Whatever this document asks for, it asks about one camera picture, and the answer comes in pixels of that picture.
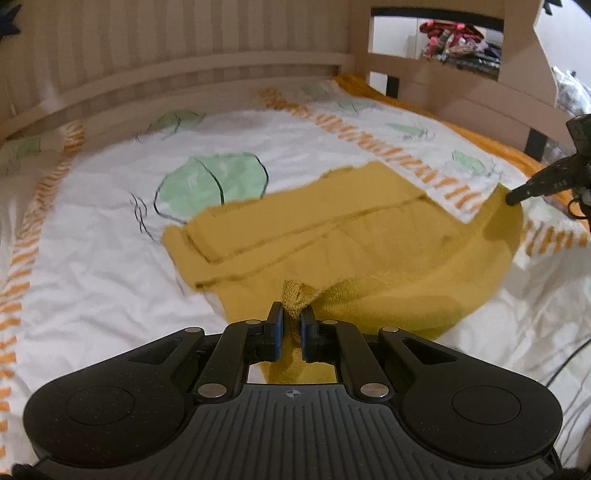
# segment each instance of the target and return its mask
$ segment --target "wooden headboard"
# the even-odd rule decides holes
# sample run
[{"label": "wooden headboard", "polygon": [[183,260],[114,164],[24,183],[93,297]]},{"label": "wooden headboard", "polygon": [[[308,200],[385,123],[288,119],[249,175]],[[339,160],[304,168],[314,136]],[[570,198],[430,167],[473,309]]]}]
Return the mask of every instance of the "wooden headboard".
[{"label": "wooden headboard", "polygon": [[[366,77],[369,72],[396,77],[400,99],[520,150],[532,129],[570,148],[565,126],[569,116],[554,107],[556,82],[535,33],[542,4],[541,0],[352,0],[355,69]],[[502,23],[498,81],[436,61],[372,53],[374,15],[383,15],[388,8],[398,15],[406,10],[412,16],[421,9],[443,11],[446,20],[465,21],[465,14],[471,14]]]},{"label": "wooden headboard", "polygon": [[23,2],[0,43],[0,138],[174,89],[329,76],[352,64],[348,22],[346,0]]},{"label": "wooden headboard", "polygon": [[[542,0],[47,0],[0,44],[0,138],[38,133],[195,85],[353,68],[398,97],[523,150],[532,131],[571,147],[534,25]],[[375,14],[432,12],[502,25],[499,81],[370,52]]]}]

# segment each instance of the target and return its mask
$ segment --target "wrinkled sheet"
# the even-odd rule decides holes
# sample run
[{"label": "wrinkled sheet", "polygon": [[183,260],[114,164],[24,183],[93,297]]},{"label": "wrinkled sheet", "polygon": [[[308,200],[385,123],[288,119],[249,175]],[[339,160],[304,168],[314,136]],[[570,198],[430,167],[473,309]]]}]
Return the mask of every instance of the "wrinkled sheet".
[{"label": "wrinkled sheet", "polygon": [[[284,87],[292,89],[286,97],[321,113],[337,112],[423,160],[431,155],[442,168],[483,185],[483,192],[498,181],[515,187],[525,180],[503,160],[442,125],[433,126],[433,120],[348,98],[327,90],[326,83],[320,94],[309,84],[300,87]],[[379,119],[375,125],[372,108]],[[384,117],[395,126],[384,126]],[[241,200],[261,188],[261,169],[252,170],[253,157],[268,175],[265,192],[302,186],[331,168],[376,158],[312,121],[268,108],[254,90],[175,94],[104,112],[89,119],[86,129],[86,148],[62,181],[44,223],[21,324],[13,329],[18,337],[15,375],[2,380],[12,388],[8,431],[2,434],[7,445],[3,468],[35,461],[21,416],[28,397],[43,384],[188,326],[203,327],[207,334],[226,326],[215,298],[183,290],[160,244],[168,223],[191,214],[186,199],[158,197],[169,175],[185,172],[182,167],[191,158],[211,171],[211,157],[217,155],[215,175],[225,170],[243,182],[231,194]],[[238,157],[247,160],[233,163]],[[207,172],[187,172],[181,180],[189,186],[184,194],[191,205],[214,205],[219,192],[202,180]],[[490,182],[478,175],[488,175]],[[540,199],[526,202],[524,209],[543,221],[570,224]],[[533,257],[525,250],[524,244],[495,296],[440,341],[544,382],[591,335],[591,256],[583,248]],[[591,451],[591,437],[583,440],[591,413],[589,365],[591,351],[586,351],[552,386],[566,412],[557,448],[567,465],[585,465]],[[256,367],[251,380],[262,381]]]}]

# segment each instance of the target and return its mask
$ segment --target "white bedsheet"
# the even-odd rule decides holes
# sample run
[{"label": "white bedsheet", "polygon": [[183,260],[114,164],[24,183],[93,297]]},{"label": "white bedsheet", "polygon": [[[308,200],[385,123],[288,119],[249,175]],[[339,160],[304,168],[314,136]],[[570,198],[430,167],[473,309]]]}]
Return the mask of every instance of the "white bedsheet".
[{"label": "white bedsheet", "polygon": [[[339,94],[340,106],[326,97],[308,102],[318,111],[330,103],[342,118],[359,122],[376,137],[389,134],[383,121],[372,126],[368,112],[357,108],[372,106],[372,101],[350,105],[344,97]],[[486,183],[470,169],[492,163],[493,173],[498,174],[488,177],[492,183],[501,180],[514,187],[524,181],[515,168],[491,159],[447,128],[409,112],[374,106],[380,118],[391,115],[391,122],[398,125],[386,140],[404,142],[415,155],[427,154],[430,140],[424,130],[429,127],[439,138],[445,137],[433,161],[455,174],[467,172],[475,182]],[[178,128],[171,128],[166,119],[158,122],[169,111],[186,109],[205,115],[182,122],[179,115]],[[401,135],[400,125],[420,131],[406,129]],[[306,184],[331,168],[358,166],[376,158],[312,121],[267,109],[256,92],[238,90],[186,93],[118,108],[89,120],[87,131],[85,152],[62,181],[44,222],[31,288],[21,300],[21,325],[3,332],[5,338],[10,334],[18,338],[15,376],[2,379],[3,386],[12,388],[8,431],[2,434],[7,446],[4,468],[35,460],[21,416],[31,393],[49,380],[188,326],[201,326],[208,334],[226,326],[215,302],[202,294],[183,294],[158,241],[170,220],[155,213],[152,201],[166,175],[195,155],[250,153],[265,166],[267,192],[274,192]],[[455,151],[464,154],[459,166],[452,161]],[[468,166],[466,157],[471,158]],[[532,215],[547,213],[540,202],[529,202],[527,210]],[[566,218],[555,219],[557,225],[570,224]],[[441,341],[545,381],[591,335],[590,274],[591,258],[585,249],[531,259],[522,248],[495,297]],[[588,365],[591,352],[581,354],[553,385],[566,411],[566,428],[557,446],[568,465],[586,464],[591,451],[589,436],[579,448],[591,413]],[[571,423],[574,430],[569,434]]]}]

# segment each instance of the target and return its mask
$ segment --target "wooden bed frame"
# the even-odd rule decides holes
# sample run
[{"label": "wooden bed frame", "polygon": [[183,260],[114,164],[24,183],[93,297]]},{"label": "wooden bed frame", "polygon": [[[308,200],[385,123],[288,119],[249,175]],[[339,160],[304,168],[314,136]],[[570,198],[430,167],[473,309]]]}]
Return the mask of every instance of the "wooden bed frame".
[{"label": "wooden bed frame", "polygon": [[[240,1],[235,0],[237,8]],[[249,2],[249,8],[257,4],[257,0],[243,1]],[[7,95],[0,100],[0,106],[5,102],[5,110],[15,115],[0,115],[0,139],[27,132],[31,125],[39,124],[50,115],[75,108],[83,102],[155,80],[224,68],[239,70],[256,67],[262,70],[260,67],[288,65],[328,66],[335,73],[353,71],[367,79],[369,72],[387,74],[397,80],[397,96],[401,100],[522,151],[526,149],[532,133],[538,133],[541,138],[553,138],[565,147],[573,146],[565,126],[569,117],[554,107],[556,83],[534,30],[542,0],[349,0],[349,5],[336,0],[320,0],[308,1],[307,5],[303,2],[301,5],[302,8],[310,9],[321,4],[325,9],[347,9],[346,12],[339,11],[339,14],[341,18],[348,16],[349,19],[349,32],[341,32],[342,35],[348,35],[349,52],[318,51],[319,48],[315,48],[316,51],[234,51],[167,59],[105,75],[73,88],[51,91],[44,97],[40,95],[40,101],[35,105],[15,105],[8,92],[18,91],[22,75],[19,77],[18,74],[11,75],[8,72],[4,75]],[[295,2],[294,5],[299,8],[300,3]],[[476,18],[481,25],[494,28],[502,26],[503,59],[498,82],[436,61],[406,59],[369,51],[375,15],[416,16],[417,12],[427,18],[443,17],[458,21]],[[325,20],[327,23],[321,25],[322,28],[328,28],[330,15]],[[34,28],[36,23],[32,22],[31,28]],[[24,37],[27,35],[27,26],[22,29]],[[231,36],[231,30],[228,31],[230,33],[224,35]],[[2,43],[0,54],[3,48],[10,48],[10,43]],[[87,48],[84,52],[85,55],[97,55],[96,49]],[[92,64],[92,59],[85,57],[84,60],[85,64]],[[32,86],[40,89],[43,84],[43,70],[35,69],[34,74],[35,79],[29,81],[29,90]]]}]

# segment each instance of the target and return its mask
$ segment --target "wooden slat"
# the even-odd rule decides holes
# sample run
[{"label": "wooden slat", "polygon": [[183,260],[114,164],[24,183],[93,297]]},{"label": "wooden slat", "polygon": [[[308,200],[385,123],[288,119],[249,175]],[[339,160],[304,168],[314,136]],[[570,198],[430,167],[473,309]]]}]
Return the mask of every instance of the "wooden slat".
[{"label": "wooden slat", "polygon": [[371,0],[371,6],[437,8],[505,18],[505,0]]},{"label": "wooden slat", "polygon": [[349,1],[349,34],[355,58],[355,73],[369,82],[369,46],[373,44],[374,18],[368,0]]},{"label": "wooden slat", "polygon": [[[296,85],[303,85],[305,83],[318,82],[319,79],[325,77],[318,77],[318,75],[304,76],[304,77],[268,77],[260,79],[244,79],[234,80],[232,82],[224,82],[223,90],[234,91],[236,89],[260,90],[269,87],[293,87]],[[211,95],[219,95],[220,85],[209,83],[191,88],[191,92],[195,94],[208,93]],[[181,92],[176,95],[166,95],[151,99],[142,99],[133,104],[119,105],[110,108],[103,112],[96,113],[85,121],[85,131],[88,137],[94,137],[105,131],[108,125],[115,125],[121,122],[126,122],[138,118],[142,115],[151,115],[154,111],[163,108],[174,110],[186,108],[187,101],[185,95]]]},{"label": "wooden slat", "polygon": [[534,29],[541,6],[541,0],[507,0],[499,83],[553,107],[556,81]]},{"label": "wooden slat", "polygon": [[252,51],[166,61],[117,73],[47,99],[0,124],[0,137],[7,137],[48,115],[77,105],[84,100],[150,80],[227,67],[265,65],[327,65],[339,66],[343,71],[347,71],[350,70],[352,63],[352,56],[345,53],[299,51]]},{"label": "wooden slat", "polygon": [[[444,108],[448,112],[458,110],[457,115],[465,116],[470,113],[467,109],[470,103],[479,106],[480,110],[485,108],[501,114],[502,117],[489,116],[490,125],[486,128],[487,131],[482,133],[517,148],[519,148],[518,145],[525,146],[529,128],[534,128],[557,140],[566,148],[573,147],[566,128],[568,114],[526,93],[473,73],[441,65],[437,61],[404,59],[374,53],[367,56],[370,71],[385,73],[400,79],[399,96],[402,100],[406,99],[411,103],[419,101],[420,106],[435,114],[437,112],[434,109]],[[420,85],[422,88],[412,87],[413,84]],[[478,110],[478,108],[472,108],[473,113],[477,113]],[[502,118],[513,121],[504,125]],[[465,126],[481,132],[479,124],[482,121],[476,116],[470,125]],[[523,145],[521,140],[516,143],[516,138],[513,140],[504,138],[519,124],[527,127],[527,132],[523,127],[520,129],[525,132]],[[522,133],[515,132],[517,133],[519,138],[523,137]]]}]

